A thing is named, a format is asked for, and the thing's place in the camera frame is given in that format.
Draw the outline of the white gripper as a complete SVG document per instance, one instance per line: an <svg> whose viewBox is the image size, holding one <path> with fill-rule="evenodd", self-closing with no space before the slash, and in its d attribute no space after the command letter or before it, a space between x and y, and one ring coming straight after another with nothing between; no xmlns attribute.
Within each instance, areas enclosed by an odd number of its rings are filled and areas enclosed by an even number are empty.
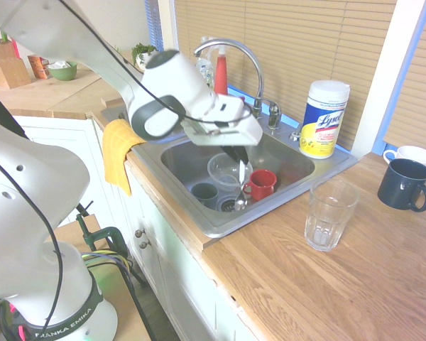
<svg viewBox="0 0 426 341"><path fill-rule="evenodd" d="M189 139L198 146L220 146L234 161L249 163L244 146L256 146L263 135L258 121L251 115L238 123L205 123L184 119L181 126Z"/></svg>

